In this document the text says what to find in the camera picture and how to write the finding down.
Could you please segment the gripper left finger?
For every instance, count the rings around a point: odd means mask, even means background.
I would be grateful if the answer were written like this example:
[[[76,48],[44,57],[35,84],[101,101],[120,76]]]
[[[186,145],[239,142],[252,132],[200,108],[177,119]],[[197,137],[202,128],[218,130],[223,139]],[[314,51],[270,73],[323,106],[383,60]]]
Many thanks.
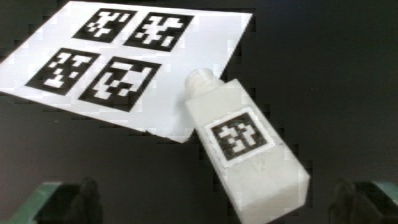
[[[1,224],[102,224],[97,182],[44,182]]]

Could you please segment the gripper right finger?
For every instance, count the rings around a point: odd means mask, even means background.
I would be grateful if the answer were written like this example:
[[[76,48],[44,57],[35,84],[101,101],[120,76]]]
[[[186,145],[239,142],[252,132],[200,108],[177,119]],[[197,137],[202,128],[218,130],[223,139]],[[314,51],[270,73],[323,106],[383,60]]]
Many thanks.
[[[328,224],[398,224],[398,183],[337,180]]]

